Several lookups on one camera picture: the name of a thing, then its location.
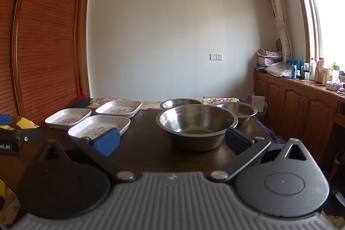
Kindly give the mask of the stack of fabrics and boxes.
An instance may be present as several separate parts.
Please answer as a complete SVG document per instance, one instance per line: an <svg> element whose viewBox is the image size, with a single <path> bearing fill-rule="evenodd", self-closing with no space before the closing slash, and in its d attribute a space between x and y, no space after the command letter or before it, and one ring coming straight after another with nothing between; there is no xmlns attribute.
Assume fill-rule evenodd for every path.
<svg viewBox="0 0 345 230"><path fill-rule="evenodd" d="M266 49L259 49L256 51L258 63L255 71L266 73L266 68L270 65L280 63L283 59L282 51L269 51Z"/></svg>

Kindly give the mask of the wooden louvered wardrobe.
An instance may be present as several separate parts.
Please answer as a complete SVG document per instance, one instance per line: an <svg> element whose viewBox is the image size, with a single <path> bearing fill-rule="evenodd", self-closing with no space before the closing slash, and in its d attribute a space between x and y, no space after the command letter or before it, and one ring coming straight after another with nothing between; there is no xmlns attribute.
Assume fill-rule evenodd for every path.
<svg viewBox="0 0 345 230"><path fill-rule="evenodd" d="M89 94L87 0L1 0L1 113L41 124Z"/></svg>

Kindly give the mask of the wooden window cabinet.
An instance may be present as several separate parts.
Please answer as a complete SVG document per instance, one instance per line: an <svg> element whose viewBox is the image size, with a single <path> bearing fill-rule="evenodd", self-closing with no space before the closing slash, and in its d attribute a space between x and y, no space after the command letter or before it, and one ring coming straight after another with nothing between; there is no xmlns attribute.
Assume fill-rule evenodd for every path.
<svg viewBox="0 0 345 230"><path fill-rule="evenodd" d="M314 81L254 73L253 93L267 110L260 121L284 140L302 140L322 167L344 151L344 96Z"/></svg>

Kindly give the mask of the patterned beige curtain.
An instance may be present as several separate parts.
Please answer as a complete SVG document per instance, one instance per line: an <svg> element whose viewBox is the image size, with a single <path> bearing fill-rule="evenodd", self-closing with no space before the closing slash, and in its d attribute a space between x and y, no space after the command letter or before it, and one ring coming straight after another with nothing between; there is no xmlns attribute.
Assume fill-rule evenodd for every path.
<svg viewBox="0 0 345 230"><path fill-rule="evenodd" d="M285 0L270 0L273 6L279 38L281 40L282 46L282 56L283 60L286 61L287 59L293 59L293 52L292 46L288 31L288 17L287 17L287 9L285 6Z"/></svg>

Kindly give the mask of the large steel bowl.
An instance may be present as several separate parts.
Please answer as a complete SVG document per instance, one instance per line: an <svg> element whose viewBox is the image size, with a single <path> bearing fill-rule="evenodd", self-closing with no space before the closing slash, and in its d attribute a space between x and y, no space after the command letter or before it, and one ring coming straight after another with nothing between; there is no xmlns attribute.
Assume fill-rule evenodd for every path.
<svg viewBox="0 0 345 230"><path fill-rule="evenodd" d="M163 110L156 122L175 145L192 151L210 151L222 143L227 129L238 125L238 117L220 107L183 105Z"/></svg>

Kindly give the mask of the pink bottle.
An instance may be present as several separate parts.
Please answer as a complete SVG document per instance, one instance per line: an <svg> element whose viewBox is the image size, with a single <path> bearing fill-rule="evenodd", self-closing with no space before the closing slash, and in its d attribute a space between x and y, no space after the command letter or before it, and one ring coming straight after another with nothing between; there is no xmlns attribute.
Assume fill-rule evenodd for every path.
<svg viewBox="0 0 345 230"><path fill-rule="evenodd" d="M325 62L324 58L319 57L316 63L315 82L319 84L323 83L324 62Z"/></svg>

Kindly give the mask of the shallow steel bowl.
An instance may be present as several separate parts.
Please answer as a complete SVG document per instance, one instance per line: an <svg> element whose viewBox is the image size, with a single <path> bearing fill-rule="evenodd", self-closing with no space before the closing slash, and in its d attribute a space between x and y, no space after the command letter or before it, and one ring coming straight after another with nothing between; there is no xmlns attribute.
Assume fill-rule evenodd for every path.
<svg viewBox="0 0 345 230"><path fill-rule="evenodd" d="M220 103L216 105L216 107L233 112L237 116L239 124L249 121L249 119L258 113L257 109L253 105L242 102Z"/></svg>

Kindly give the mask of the floral bed quilt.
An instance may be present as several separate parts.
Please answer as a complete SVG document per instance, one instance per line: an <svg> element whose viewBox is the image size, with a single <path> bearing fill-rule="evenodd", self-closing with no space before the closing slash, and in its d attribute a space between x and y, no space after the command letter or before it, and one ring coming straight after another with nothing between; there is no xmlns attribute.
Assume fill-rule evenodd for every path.
<svg viewBox="0 0 345 230"><path fill-rule="evenodd" d="M204 105L218 105L220 103L227 103L227 102L239 102L240 100L235 97L213 97L213 98L200 98L196 99L197 101L201 102ZM112 102L112 101L122 101L122 99L118 98L92 98L91 103L88 106L90 109L97 109L104 105L105 103ZM142 102L141 110L161 110L162 101L148 101Z"/></svg>

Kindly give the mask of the deep steel bowl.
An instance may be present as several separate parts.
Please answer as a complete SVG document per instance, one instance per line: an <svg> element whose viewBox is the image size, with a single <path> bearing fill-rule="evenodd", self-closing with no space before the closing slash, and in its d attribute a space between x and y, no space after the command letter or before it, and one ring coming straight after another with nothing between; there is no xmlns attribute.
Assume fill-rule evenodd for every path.
<svg viewBox="0 0 345 230"><path fill-rule="evenodd" d="M178 106L183 105L201 105L202 102L195 100L195 99L187 99L187 98L179 98L179 99L169 99L160 104L160 108L165 109L171 109Z"/></svg>

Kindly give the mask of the white paper bag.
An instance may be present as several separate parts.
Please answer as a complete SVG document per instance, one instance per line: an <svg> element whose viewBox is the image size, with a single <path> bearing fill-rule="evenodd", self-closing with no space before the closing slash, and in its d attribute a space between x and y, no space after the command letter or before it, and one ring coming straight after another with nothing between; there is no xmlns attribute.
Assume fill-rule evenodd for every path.
<svg viewBox="0 0 345 230"><path fill-rule="evenodd" d="M263 113L265 109L265 97L264 96L250 96L250 103L257 109L258 112Z"/></svg>

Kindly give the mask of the yellow plush toy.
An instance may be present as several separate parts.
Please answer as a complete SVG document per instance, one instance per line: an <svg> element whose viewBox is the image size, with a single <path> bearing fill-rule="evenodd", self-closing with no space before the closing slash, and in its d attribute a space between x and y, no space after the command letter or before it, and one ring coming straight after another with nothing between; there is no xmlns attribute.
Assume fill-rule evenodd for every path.
<svg viewBox="0 0 345 230"><path fill-rule="evenodd" d="M5 129L9 131L39 128L39 126L35 125L34 122L20 116L12 118L11 125L0 125L0 127L1 129Z"/></svg>

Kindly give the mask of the white wall switch plate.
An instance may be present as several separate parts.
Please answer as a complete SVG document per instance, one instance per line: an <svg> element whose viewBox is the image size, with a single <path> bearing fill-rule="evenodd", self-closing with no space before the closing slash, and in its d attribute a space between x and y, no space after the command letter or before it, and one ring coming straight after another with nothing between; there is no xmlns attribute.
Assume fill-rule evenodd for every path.
<svg viewBox="0 0 345 230"><path fill-rule="evenodd" d="M209 55L209 59L211 61L222 61L223 60L223 55L222 54L212 53L212 54Z"/></svg>

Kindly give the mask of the floral white square plate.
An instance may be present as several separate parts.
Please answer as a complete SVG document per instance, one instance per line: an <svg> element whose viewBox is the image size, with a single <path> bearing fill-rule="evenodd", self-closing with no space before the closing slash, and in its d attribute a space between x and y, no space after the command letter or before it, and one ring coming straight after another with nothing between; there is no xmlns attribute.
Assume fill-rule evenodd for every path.
<svg viewBox="0 0 345 230"><path fill-rule="evenodd" d="M68 130L69 128L88 118L92 113L91 109L69 108L62 109L45 119L50 128Z"/></svg>
<svg viewBox="0 0 345 230"><path fill-rule="evenodd" d="M115 100L107 102L96 109L96 114L132 118L140 110L142 103L131 100Z"/></svg>
<svg viewBox="0 0 345 230"><path fill-rule="evenodd" d="M116 128L122 136L129 125L130 119L127 117L94 115L71 127L68 130L68 135L76 138L90 137L90 139L96 139L110 129Z"/></svg>

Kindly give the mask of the red and navy folded clothes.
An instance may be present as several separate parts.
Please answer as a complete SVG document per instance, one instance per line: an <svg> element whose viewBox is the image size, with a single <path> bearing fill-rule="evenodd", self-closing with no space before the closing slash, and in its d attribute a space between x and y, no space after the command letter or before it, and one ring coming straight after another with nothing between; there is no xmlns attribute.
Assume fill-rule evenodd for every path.
<svg viewBox="0 0 345 230"><path fill-rule="evenodd" d="M68 105L66 105L66 109L87 108L90 104L91 98L89 98L87 95L81 95L68 103Z"/></svg>

